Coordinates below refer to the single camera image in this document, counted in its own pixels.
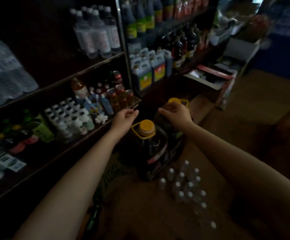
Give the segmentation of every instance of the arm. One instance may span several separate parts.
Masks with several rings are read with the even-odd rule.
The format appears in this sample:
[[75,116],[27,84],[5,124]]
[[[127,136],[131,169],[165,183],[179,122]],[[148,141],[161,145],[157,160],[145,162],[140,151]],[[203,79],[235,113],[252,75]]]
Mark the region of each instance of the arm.
[[194,124],[184,105],[174,102],[170,106],[172,109],[169,111],[159,108],[159,113],[183,131],[236,189],[268,212],[271,224],[290,238],[290,180],[252,155]]
[[111,129],[56,183],[23,223],[14,239],[75,239],[116,143],[138,110],[124,109]]

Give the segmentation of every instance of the left hand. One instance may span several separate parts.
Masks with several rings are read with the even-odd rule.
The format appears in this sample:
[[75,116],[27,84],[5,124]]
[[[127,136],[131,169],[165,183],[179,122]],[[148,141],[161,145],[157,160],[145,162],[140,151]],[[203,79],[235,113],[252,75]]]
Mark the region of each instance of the left hand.
[[113,119],[109,133],[119,141],[129,131],[138,114],[139,111],[133,109],[119,111]]

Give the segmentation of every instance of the floor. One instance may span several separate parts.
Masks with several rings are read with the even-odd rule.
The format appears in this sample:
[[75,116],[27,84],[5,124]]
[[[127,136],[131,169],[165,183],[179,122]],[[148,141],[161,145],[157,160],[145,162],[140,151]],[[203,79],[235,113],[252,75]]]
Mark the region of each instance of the floor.
[[[197,98],[191,109],[194,121],[227,142],[258,155],[270,126],[290,110],[290,80],[254,70],[239,81],[233,94],[224,111],[210,111],[213,105]],[[124,176],[107,194],[99,230],[93,239],[255,239],[228,214],[234,189],[190,141],[176,164],[183,160],[201,171],[208,206],[204,219],[194,214],[191,205],[176,203],[170,185],[159,191],[157,180],[145,182]],[[216,231],[207,224],[211,220],[217,224]]]

